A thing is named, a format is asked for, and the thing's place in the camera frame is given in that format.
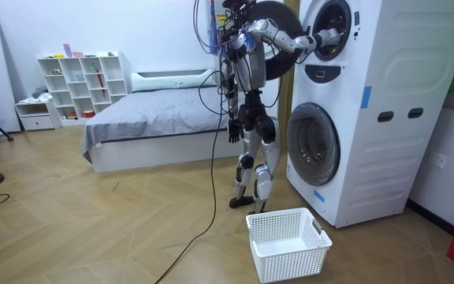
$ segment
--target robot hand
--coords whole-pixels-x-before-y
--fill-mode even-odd
[[[337,32],[335,28],[331,28],[328,30],[321,30],[318,32],[318,35],[322,37],[322,45],[339,45],[341,41],[341,34]]]
[[[237,119],[230,118],[229,119],[229,143],[237,143],[243,137],[243,131],[241,131],[240,122]]]

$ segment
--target black circular panel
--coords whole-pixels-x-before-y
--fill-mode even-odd
[[[303,103],[288,122],[288,154],[297,174],[310,185],[324,185],[337,172],[339,138],[329,115],[317,104]]]
[[[345,0],[330,0],[318,12],[314,21],[313,34],[322,29],[335,28],[342,34],[338,46],[325,46],[318,48],[314,53],[323,61],[335,58],[344,48],[352,27],[352,13]]]
[[[250,21],[269,19],[280,30],[285,31],[291,38],[295,38],[303,31],[297,15],[285,4],[275,1],[257,2],[250,10]],[[277,52],[266,59],[266,80],[273,80],[283,76],[296,63],[300,53]]]

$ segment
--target mattress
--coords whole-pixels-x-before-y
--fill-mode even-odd
[[[220,112],[217,88],[202,88],[204,103]],[[222,117],[221,129],[229,117]],[[204,107],[197,88],[136,92],[96,114],[85,125],[83,153],[87,161],[90,147],[121,140],[183,135],[214,131],[218,115]]]

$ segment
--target power outlet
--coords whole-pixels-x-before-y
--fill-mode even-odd
[[[429,154],[428,163],[442,170],[446,165],[446,159],[448,159],[447,155],[432,151]]]

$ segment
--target stacked washer and dryer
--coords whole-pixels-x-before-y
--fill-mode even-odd
[[[287,177],[335,227],[401,213],[454,74],[454,1],[301,0]]]

